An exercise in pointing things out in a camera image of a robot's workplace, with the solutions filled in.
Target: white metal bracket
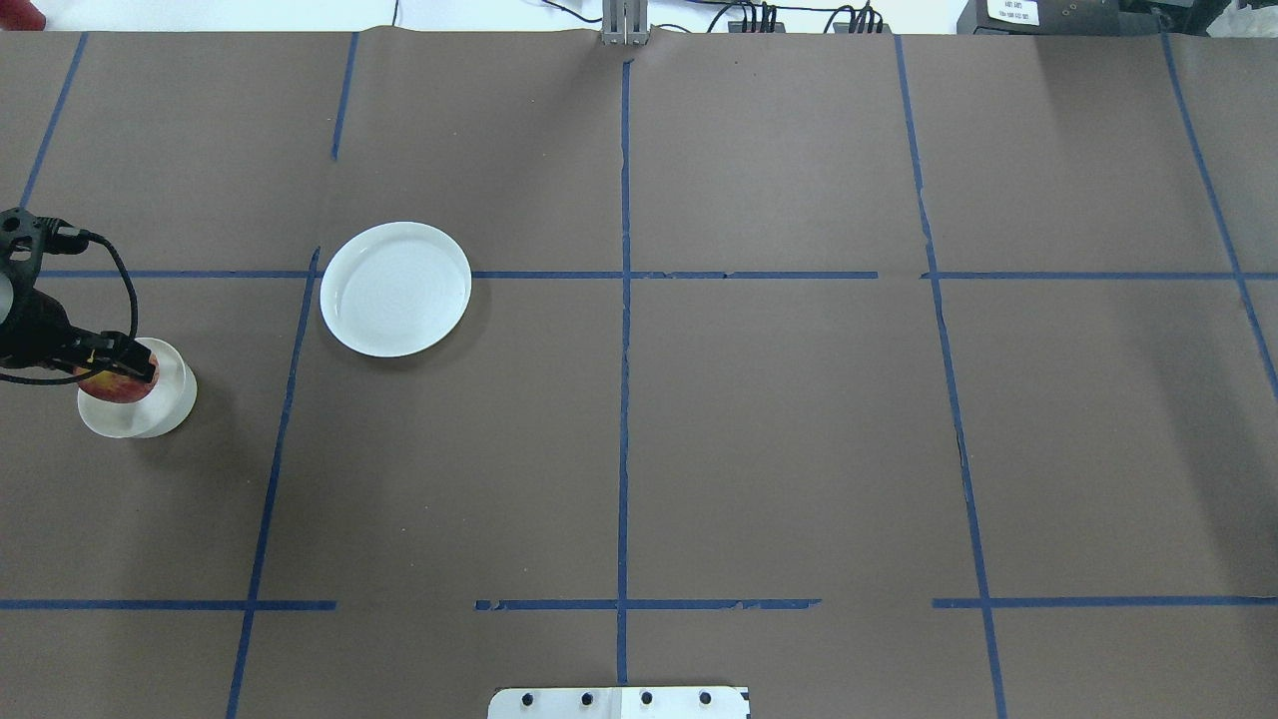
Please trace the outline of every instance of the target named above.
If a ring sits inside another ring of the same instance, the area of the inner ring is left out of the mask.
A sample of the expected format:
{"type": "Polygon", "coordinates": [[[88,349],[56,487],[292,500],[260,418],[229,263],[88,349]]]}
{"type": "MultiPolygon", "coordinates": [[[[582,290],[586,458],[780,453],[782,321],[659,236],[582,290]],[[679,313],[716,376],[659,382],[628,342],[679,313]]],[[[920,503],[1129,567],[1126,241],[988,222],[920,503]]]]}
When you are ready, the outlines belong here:
{"type": "Polygon", "coordinates": [[[604,45],[648,45],[648,0],[603,0],[604,45]]]}
{"type": "Polygon", "coordinates": [[[488,719],[749,719],[740,687],[501,690],[488,719]]]}

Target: sticker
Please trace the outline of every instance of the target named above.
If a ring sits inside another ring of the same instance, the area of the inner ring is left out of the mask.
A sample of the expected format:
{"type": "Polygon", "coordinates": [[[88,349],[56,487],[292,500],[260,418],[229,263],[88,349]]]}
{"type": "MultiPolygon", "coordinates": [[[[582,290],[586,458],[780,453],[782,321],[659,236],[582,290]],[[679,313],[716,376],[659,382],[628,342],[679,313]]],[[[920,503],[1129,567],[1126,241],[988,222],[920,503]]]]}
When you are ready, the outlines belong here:
{"type": "Polygon", "coordinates": [[[1038,24],[1038,3],[1035,0],[988,0],[989,19],[1016,23],[1021,26],[1038,24]]]}

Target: round plate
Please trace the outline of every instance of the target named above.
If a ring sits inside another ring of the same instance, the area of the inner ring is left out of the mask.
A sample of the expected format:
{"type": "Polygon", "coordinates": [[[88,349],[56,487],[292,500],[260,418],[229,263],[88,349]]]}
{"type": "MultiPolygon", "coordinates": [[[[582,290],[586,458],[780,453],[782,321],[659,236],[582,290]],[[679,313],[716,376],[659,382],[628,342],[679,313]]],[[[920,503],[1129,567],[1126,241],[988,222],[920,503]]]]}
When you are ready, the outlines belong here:
{"type": "Polygon", "coordinates": [[[442,230],[419,222],[357,234],[320,284],[320,310],[334,336],[372,356],[431,346],[456,326],[469,301],[465,253],[442,230]]]}

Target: white bowl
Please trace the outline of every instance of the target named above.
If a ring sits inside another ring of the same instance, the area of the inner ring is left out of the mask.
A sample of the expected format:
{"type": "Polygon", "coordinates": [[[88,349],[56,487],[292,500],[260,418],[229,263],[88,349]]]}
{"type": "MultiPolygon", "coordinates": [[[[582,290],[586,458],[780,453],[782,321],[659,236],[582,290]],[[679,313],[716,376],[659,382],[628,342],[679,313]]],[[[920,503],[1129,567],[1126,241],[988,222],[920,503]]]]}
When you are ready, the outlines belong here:
{"type": "Polygon", "coordinates": [[[151,392],[137,402],[119,405],[91,397],[84,391],[75,396],[81,420],[95,433],[111,439],[146,439],[171,432],[190,415],[198,387],[196,375],[183,361],[181,354],[167,341],[139,336],[138,342],[156,355],[160,379],[151,392]]]}
{"type": "Polygon", "coordinates": [[[369,227],[334,254],[320,310],[343,344],[403,356],[440,341],[470,301],[470,262],[451,236],[420,222],[369,227]]]}

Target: blue tape line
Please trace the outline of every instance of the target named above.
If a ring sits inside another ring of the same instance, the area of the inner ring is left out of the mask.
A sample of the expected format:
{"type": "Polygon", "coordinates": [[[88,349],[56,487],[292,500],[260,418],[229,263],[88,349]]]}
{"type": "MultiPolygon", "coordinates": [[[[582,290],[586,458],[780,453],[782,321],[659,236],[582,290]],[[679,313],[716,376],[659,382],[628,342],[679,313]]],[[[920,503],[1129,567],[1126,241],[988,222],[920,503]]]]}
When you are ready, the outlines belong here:
{"type": "MultiPolygon", "coordinates": [[[[119,269],[45,269],[43,277],[64,278],[119,278],[119,269]]],[[[309,272],[303,269],[129,269],[133,278],[305,278],[309,272]]]]}
{"type": "Polygon", "coordinates": [[[1185,134],[1189,137],[1190,149],[1194,151],[1194,162],[1197,165],[1199,176],[1203,178],[1203,186],[1206,189],[1206,198],[1212,204],[1212,215],[1215,216],[1215,227],[1220,231],[1224,253],[1229,257],[1229,267],[1233,268],[1233,277],[1238,284],[1238,294],[1242,295],[1242,305],[1247,312],[1251,333],[1256,337],[1256,346],[1260,350],[1260,364],[1264,367],[1265,377],[1269,379],[1269,392],[1273,393],[1274,400],[1278,400],[1278,372],[1274,370],[1269,342],[1265,340],[1264,329],[1260,328],[1260,319],[1256,317],[1256,307],[1251,301],[1251,291],[1247,289],[1247,280],[1242,273],[1238,253],[1233,246],[1233,239],[1229,236],[1229,227],[1224,222],[1224,212],[1220,211],[1220,201],[1215,194],[1215,185],[1212,184],[1212,174],[1206,171],[1206,160],[1203,158],[1203,148],[1199,146],[1197,133],[1194,132],[1194,120],[1190,119],[1190,110],[1185,103],[1185,93],[1181,92],[1181,78],[1180,73],[1176,72],[1176,56],[1172,52],[1172,41],[1166,31],[1159,33],[1159,36],[1163,40],[1163,56],[1167,59],[1167,73],[1172,78],[1172,92],[1176,95],[1176,106],[1181,110],[1185,134]]]}
{"type": "Polygon", "coordinates": [[[924,272],[942,280],[1232,280],[1232,272],[924,272]]]}
{"type": "Polygon", "coordinates": [[[75,79],[75,70],[79,69],[81,57],[84,56],[84,45],[88,42],[88,33],[82,32],[79,42],[75,43],[75,54],[72,55],[72,64],[66,68],[66,78],[63,79],[63,91],[58,93],[58,102],[54,103],[54,112],[49,116],[49,126],[45,128],[45,137],[40,140],[40,149],[36,151],[36,161],[31,165],[31,174],[27,175],[27,186],[22,190],[22,201],[18,204],[26,207],[31,202],[31,193],[36,189],[36,178],[40,176],[40,167],[45,163],[45,153],[49,152],[49,143],[54,139],[54,129],[58,128],[58,119],[63,115],[63,106],[66,105],[66,96],[72,91],[72,80],[75,79]]]}
{"type": "MultiPolygon", "coordinates": [[[[311,295],[314,292],[316,268],[320,263],[320,248],[311,254],[307,271],[307,286],[302,294],[302,312],[298,314],[298,331],[293,338],[293,358],[289,361],[289,381],[284,390],[284,407],[280,411],[280,429],[275,435],[275,456],[271,458],[271,480],[266,485],[266,501],[262,504],[262,522],[257,533],[257,550],[253,553],[253,573],[248,582],[248,602],[257,603],[258,589],[262,585],[262,567],[266,563],[266,544],[271,535],[271,516],[275,512],[275,496],[280,485],[280,465],[284,458],[284,438],[289,432],[289,419],[293,414],[293,396],[298,386],[298,364],[302,358],[302,340],[307,335],[307,319],[311,318],[311,295]]],[[[239,708],[239,692],[244,681],[244,665],[248,662],[248,644],[253,633],[252,607],[244,612],[240,627],[239,650],[235,653],[235,670],[231,674],[230,699],[226,701],[226,719],[234,719],[239,708]]]]}
{"type": "Polygon", "coordinates": [[[799,612],[819,599],[501,599],[481,600],[475,612],[799,612]]]}
{"type": "Polygon", "coordinates": [[[619,280],[621,272],[475,269],[470,276],[477,280],[619,280]]]}
{"type": "Polygon", "coordinates": [[[1171,595],[1171,596],[1016,596],[933,599],[933,609],[1088,609],[1105,607],[1278,607],[1278,596],[1171,595]]]}
{"type": "Polygon", "coordinates": [[[0,612],[335,612],[336,602],[240,599],[0,599],[0,612]]]}
{"type": "Polygon", "coordinates": [[[643,271],[634,272],[636,280],[877,280],[878,272],[823,272],[823,271],[643,271]]]}
{"type": "Polygon", "coordinates": [[[626,686],[630,552],[630,63],[621,64],[621,411],[617,452],[617,686],[626,686]]]}
{"type": "MultiPolygon", "coordinates": [[[[967,506],[967,533],[971,539],[971,556],[976,568],[976,589],[983,603],[989,600],[989,580],[985,576],[985,552],[980,544],[980,521],[976,516],[976,494],[971,485],[971,465],[967,458],[967,438],[962,427],[962,409],[958,406],[958,383],[955,379],[953,355],[950,350],[950,329],[946,327],[944,307],[941,296],[939,268],[937,250],[932,239],[932,223],[928,221],[928,208],[923,202],[923,163],[919,160],[919,140],[914,126],[914,107],[910,102],[910,82],[905,70],[905,49],[901,36],[895,34],[896,69],[901,80],[901,103],[905,110],[905,129],[910,139],[910,160],[914,165],[914,189],[919,198],[919,221],[927,239],[928,272],[930,273],[932,301],[935,305],[937,332],[941,336],[941,355],[946,369],[946,388],[950,392],[950,414],[953,418],[955,438],[958,444],[958,466],[962,473],[964,499],[967,506]]],[[[982,607],[982,619],[985,624],[985,650],[989,655],[989,676],[994,688],[994,710],[998,719],[1007,719],[1007,700],[1003,693],[1003,669],[998,659],[998,640],[994,636],[994,613],[989,605],[982,607]]]]}
{"type": "Polygon", "coordinates": [[[332,158],[337,158],[341,148],[341,128],[346,121],[346,101],[350,100],[350,78],[355,73],[355,49],[359,47],[359,33],[350,33],[350,49],[346,50],[346,75],[341,80],[341,101],[337,102],[337,120],[332,125],[332,158]]]}

